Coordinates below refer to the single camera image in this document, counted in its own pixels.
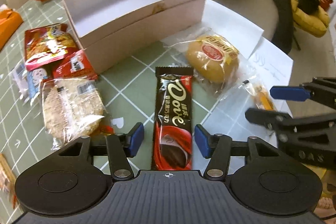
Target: dove chocolate bar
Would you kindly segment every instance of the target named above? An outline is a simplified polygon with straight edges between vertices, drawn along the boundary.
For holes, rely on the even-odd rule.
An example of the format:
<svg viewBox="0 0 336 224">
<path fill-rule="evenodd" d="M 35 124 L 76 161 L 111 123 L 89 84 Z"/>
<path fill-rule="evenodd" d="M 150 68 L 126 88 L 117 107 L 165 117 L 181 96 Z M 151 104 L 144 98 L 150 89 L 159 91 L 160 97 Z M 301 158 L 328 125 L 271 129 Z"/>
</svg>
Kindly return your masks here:
<svg viewBox="0 0 336 224">
<path fill-rule="evenodd" d="M 191 67 L 157 67 L 152 169 L 190 170 Z"/>
</svg>

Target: beige floor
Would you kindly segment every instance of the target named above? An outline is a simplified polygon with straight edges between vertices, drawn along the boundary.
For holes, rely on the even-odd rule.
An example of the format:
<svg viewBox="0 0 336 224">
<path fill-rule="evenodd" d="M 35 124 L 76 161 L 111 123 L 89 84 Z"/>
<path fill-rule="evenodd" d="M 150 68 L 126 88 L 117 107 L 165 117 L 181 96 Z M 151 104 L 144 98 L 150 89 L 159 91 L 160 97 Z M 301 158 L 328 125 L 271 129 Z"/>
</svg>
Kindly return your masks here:
<svg viewBox="0 0 336 224">
<path fill-rule="evenodd" d="M 313 77 L 336 77 L 335 57 L 329 31 L 325 36 L 316 38 L 307 32 L 295 32 L 301 51 L 293 45 L 289 56 L 294 60 L 290 85 L 311 82 Z M 307 100 L 306 102 L 288 102 L 294 117 L 312 116 L 336 112 L 329 107 Z"/>
</svg>

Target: red oval logo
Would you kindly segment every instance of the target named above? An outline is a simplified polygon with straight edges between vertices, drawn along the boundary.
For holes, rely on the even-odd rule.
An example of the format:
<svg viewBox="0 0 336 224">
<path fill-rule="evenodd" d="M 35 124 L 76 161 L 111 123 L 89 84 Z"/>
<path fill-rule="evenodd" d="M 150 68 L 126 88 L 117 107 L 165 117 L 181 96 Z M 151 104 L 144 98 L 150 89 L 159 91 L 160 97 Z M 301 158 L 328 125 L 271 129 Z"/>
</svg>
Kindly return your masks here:
<svg viewBox="0 0 336 224">
<path fill-rule="evenodd" d="M 216 49 L 210 44 L 204 44 L 202 46 L 202 51 L 212 60 L 221 61 L 223 60 L 223 54 L 220 50 Z"/>
</svg>

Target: red wrapper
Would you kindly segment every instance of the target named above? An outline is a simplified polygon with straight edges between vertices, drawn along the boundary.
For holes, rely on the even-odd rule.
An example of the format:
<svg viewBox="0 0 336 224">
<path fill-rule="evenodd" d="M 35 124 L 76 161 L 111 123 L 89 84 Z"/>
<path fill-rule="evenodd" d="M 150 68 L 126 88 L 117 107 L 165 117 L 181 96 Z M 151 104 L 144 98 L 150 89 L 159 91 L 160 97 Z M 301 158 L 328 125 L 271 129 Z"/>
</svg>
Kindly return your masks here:
<svg viewBox="0 0 336 224">
<path fill-rule="evenodd" d="M 92 68 L 83 50 L 66 57 L 53 69 L 54 78 L 73 78 L 86 76 L 89 80 L 97 80 L 98 76 Z"/>
<path fill-rule="evenodd" d="M 157 67 L 153 135 L 154 170 L 190 170 L 192 155 L 190 67 Z"/>
<path fill-rule="evenodd" d="M 62 60 L 78 47 L 64 23 L 48 25 L 25 32 L 26 68 L 28 71 Z"/>
</svg>

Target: open cardboard box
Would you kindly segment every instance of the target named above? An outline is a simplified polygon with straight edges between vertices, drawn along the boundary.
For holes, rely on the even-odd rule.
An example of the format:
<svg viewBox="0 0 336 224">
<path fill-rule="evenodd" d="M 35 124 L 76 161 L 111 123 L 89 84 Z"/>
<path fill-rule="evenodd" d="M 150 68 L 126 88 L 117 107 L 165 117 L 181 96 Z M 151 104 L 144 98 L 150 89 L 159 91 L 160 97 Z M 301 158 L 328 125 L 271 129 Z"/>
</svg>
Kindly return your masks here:
<svg viewBox="0 0 336 224">
<path fill-rule="evenodd" d="M 205 5 L 205 0 L 62 1 L 79 47 L 97 73 L 200 22 Z"/>
</svg>

